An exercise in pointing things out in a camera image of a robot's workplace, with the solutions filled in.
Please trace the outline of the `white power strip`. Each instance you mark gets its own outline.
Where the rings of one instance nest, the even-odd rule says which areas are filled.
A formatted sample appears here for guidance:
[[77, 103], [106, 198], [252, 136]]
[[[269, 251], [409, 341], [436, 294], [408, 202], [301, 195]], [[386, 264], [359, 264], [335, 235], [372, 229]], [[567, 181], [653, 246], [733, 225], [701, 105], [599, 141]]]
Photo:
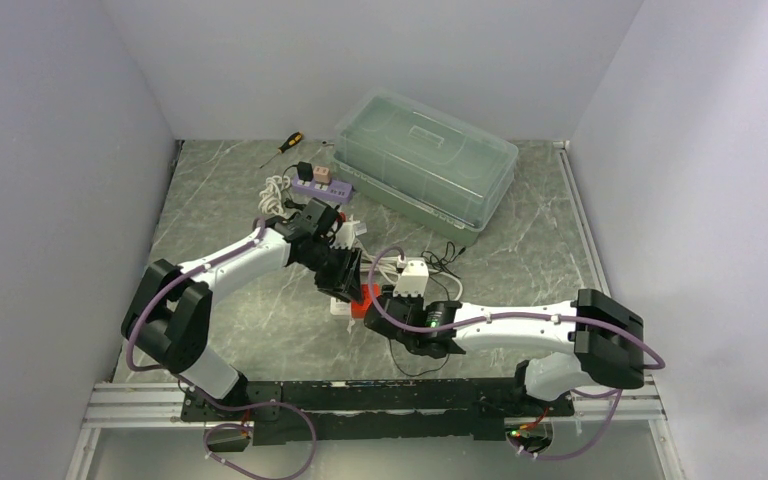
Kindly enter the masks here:
[[336, 298], [330, 299], [329, 312], [334, 317], [351, 317], [351, 303], [338, 300]]

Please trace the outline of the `red cube socket adapter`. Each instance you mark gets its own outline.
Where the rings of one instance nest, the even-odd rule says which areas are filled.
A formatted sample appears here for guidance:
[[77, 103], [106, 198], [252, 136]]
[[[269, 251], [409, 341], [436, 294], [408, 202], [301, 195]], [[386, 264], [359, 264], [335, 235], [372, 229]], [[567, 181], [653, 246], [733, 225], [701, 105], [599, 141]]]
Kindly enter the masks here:
[[350, 317], [353, 320], [363, 320], [372, 305], [372, 299], [377, 297], [380, 292], [380, 286], [376, 283], [373, 283], [372, 286], [362, 284], [362, 299], [360, 301], [350, 302]]

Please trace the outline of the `purple power strip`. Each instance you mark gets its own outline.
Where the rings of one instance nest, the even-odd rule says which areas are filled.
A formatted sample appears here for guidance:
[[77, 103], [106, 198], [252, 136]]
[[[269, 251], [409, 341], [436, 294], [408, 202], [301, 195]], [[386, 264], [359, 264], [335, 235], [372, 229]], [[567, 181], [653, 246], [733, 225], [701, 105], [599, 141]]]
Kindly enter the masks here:
[[330, 183], [324, 184], [316, 181], [304, 181], [295, 176], [292, 178], [290, 186], [294, 193], [341, 205], [350, 202], [354, 194], [351, 184], [339, 180], [332, 180]]

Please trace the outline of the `pink usb charger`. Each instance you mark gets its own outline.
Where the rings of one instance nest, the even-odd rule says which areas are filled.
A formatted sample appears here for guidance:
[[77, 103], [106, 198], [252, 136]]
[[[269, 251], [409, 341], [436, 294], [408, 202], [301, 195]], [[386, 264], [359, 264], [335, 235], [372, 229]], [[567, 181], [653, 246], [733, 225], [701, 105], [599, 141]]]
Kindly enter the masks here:
[[316, 183], [328, 185], [332, 181], [331, 171], [325, 166], [314, 166], [312, 169], [313, 180]]

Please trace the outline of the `black power adapter plug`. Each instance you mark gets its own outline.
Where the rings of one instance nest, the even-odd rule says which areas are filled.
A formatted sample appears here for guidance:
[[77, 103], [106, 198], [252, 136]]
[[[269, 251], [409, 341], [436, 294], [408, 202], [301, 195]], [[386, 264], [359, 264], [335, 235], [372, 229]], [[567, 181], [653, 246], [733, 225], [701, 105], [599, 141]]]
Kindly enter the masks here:
[[296, 164], [296, 175], [300, 181], [312, 181], [314, 179], [313, 165], [309, 162], [298, 162]]

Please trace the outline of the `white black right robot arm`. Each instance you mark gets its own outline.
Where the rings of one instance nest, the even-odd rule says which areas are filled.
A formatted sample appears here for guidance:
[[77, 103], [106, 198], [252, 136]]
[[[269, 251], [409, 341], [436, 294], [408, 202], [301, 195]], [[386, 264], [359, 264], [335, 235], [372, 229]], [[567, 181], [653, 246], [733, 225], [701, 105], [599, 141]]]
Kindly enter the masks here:
[[364, 325], [413, 355], [431, 358], [497, 348], [543, 352], [515, 373], [511, 401], [524, 415], [578, 387], [634, 390], [644, 384], [643, 319], [599, 290], [581, 289], [571, 301], [531, 307], [425, 303], [383, 293], [371, 300]]

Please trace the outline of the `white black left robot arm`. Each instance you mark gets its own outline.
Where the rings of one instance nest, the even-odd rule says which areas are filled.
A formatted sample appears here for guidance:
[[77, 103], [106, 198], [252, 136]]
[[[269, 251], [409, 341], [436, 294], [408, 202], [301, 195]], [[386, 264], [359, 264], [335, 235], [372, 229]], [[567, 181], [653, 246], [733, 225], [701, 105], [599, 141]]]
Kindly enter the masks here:
[[212, 350], [214, 307], [247, 284], [295, 264], [314, 275], [316, 289], [342, 302], [363, 298], [361, 249], [341, 243], [341, 213], [310, 200], [288, 218], [259, 218], [250, 234], [200, 259], [147, 266], [125, 314], [125, 362], [134, 372], [165, 370], [208, 396], [224, 420], [239, 417], [249, 401], [247, 377]]

